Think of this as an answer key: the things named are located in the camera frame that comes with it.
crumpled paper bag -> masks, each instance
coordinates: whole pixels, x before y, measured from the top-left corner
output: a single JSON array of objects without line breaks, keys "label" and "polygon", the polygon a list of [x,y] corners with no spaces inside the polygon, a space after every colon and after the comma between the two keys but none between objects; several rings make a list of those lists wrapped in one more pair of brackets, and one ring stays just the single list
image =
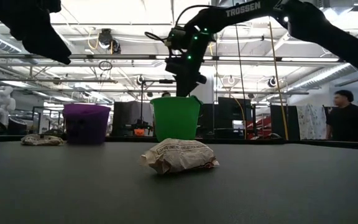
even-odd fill
[{"label": "crumpled paper bag", "polygon": [[214,152],[199,141],[166,139],[141,155],[140,162],[158,174],[218,166]]},{"label": "crumpled paper bag", "polygon": [[38,134],[28,134],[21,140],[25,146],[60,146],[64,141],[55,136],[40,136]]}]

gray table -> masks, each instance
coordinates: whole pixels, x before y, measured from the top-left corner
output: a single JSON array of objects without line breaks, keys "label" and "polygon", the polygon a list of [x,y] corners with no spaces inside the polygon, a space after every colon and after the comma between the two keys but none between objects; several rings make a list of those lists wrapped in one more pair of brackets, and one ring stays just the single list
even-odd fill
[{"label": "gray table", "polygon": [[153,145],[0,142],[0,223],[358,223],[358,150],[216,144],[221,167],[161,177]]}]

ceiling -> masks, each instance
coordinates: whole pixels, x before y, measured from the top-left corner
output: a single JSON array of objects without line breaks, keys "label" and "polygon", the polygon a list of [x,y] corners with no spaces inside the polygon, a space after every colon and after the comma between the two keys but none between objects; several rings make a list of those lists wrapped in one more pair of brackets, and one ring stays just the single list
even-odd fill
[{"label": "ceiling", "polygon": [[[65,0],[62,1],[62,11],[51,14],[51,23],[74,54],[109,55],[110,52],[101,47],[93,49],[96,45],[97,33],[101,29],[109,28],[112,29],[113,37],[121,45],[121,55],[167,55],[167,48],[161,42],[146,38],[144,32],[148,31],[158,36],[166,37],[182,10],[195,4],[210,4],[210,2],[209,0]],[[179,24],[185,24],[199,10],[200,8],[186,11],[180,18]],[[334,25],[358,38],[357,11],[337,15],[328,9],[324,13]],[[273,37],[271,37],[270,29],[268,28],[268,17],[243,22],[238,26],[228,26],[217,34],[218,41],[210,45],[205,56],[218,55],[222,60],[217,62],[210,60],[201,67],[201,73],[213,73],[217,78],[217,90],[241,89],[242,72],[245,91],[271,91],[272,89],[267,85],[267,80],[275,76],[275,67],[272,60],[264,59],[272,56],[271,39],[273,39],[275,53],[278,57],[300,57],[297,59],[300,62],[314,60],[314,63],[278,63],[278,78],[283,86],[290,86],[292,83],[323,67],[333,67],[338,64],[336,59],[319,62],[321,58],[336,58],[336,56],[316,44],[289,37],[287,31],[275,20],[271,22]],[[22,49],[21,43],[14,40],[9,34],[9,29],[1,23],[0,38]],[[6,54],[6,52],[0,50],[0,54]],[[239,55],[248,57],[246,62],[242,64],[241,69],[238,61],[236,62],[233,59],[225,62],[223,60],[226,56],[237,58],[238,60]],[[71,80],[95,80],[93,83],[62,82],[59,85],[50,82],[27,83],[28,86],[40,88],[43,91],[38,92],[47,96],[63,95],[67,98],[80,100],[84,96],[74,89],[82,86],[87,90],[94,91],[114,90],[114,92],[110,93],[104,91],[101,94],[113,101],[128,101],[139,99],[138,93],[126,93],[129,90],[139,90],[140,86],[136,83],[136,78],[139,75],[149,80],[172,79],[172,74],[165,71],[165,64],[162,59],[163,57],[153,60],[149,58],[144,60],[114,58],[102,65],[102,68],[103,66],[109,67],[111,65],[112,69],[103,71],[99,68],[99,64],[103,61],[100,59],[92,61],[73,60],[70,67],[63,67],[57,62],[48,59],[40,59],[39,64],[31,65],[18,59],[0,58],[0,68],[10,69],[9,72],[4,69],[1,71],[4,72],[3,75],[10,75],[11,78],[23,79],[32,76],[33,79],[60,77]],[[116,80],[118,83],[96,82],[100,80]],[[45,91],[46,88],[73,91]],[[164,90],[175,91],[175,85],[159,84],[157,82],[150,86],[149,90],[155,92],[153,97],[145,96],[147,100],[159,97]],[[234,96],[242,97],[242,94],[234,94]]]}]

purple bucket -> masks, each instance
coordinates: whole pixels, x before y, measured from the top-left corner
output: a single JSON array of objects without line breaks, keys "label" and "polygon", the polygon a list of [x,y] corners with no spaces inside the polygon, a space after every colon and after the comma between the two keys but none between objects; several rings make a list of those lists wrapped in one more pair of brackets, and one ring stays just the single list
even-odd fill
[{"label": "purple bucket", "polygon": [[67,142],[70,144],[102,144],[110,108],[98,105],[65,105],[63,117],[66,122]]}]

green bucket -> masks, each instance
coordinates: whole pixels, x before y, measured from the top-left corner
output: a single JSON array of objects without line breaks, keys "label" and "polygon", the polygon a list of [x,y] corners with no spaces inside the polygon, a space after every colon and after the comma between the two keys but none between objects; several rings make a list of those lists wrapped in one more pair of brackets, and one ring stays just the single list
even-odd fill
[{"label": "green bucket", "polygon": [[198,114],[202,102],[195,96],[152,99],[155,135],[158,141],[167,138],[193,140],[196,137]]}]

